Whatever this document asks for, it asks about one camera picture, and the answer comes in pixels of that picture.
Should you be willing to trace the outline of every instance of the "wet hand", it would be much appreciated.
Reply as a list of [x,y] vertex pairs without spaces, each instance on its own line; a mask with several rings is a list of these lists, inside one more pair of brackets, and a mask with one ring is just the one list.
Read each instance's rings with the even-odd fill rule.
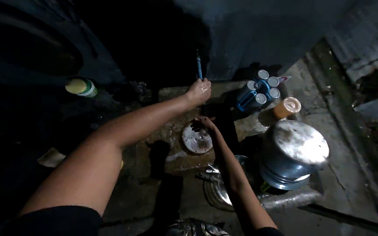
[[206,116],[201,116],[199,118],[196,118],[195,121],[191,125],[192,130],[195,132],[199,132],[202,128],[207,129],[214,129],[216,128],[215,124]]
[[193,106],[203,105],[211,97],[211,82],[207,78],[197,79],[186,92],[186,96]]

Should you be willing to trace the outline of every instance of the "aluminum pot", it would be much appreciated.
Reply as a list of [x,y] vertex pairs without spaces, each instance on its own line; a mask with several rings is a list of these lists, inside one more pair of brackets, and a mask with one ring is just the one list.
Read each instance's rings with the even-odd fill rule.
[[279,121],[265,133],[259,152],[260,175],[277,189],[292,190],[329,161],[329,146],[315,128],[299,121]]

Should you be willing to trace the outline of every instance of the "pot lid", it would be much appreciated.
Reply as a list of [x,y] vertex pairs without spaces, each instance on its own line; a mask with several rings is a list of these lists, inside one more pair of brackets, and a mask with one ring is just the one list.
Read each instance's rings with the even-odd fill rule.
[[329,146],[325,138],[305,123],[279,121],[273,130],[273,139],[287,156],[302,163],[322,165],[329,158]]

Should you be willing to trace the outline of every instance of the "corrugated metal sheet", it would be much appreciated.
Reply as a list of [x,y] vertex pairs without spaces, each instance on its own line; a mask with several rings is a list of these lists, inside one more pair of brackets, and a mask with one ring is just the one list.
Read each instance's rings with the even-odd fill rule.
[[378,0],[357,3],[326,38],[353,82],[378,69]]

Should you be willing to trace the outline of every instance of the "plastic cup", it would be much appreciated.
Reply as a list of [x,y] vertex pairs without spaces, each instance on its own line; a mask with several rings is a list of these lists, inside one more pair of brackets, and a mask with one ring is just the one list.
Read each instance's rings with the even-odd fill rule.
[[278,120],[301,110],[301,103],[294,97],[287,97],[273,108],[273,113]]

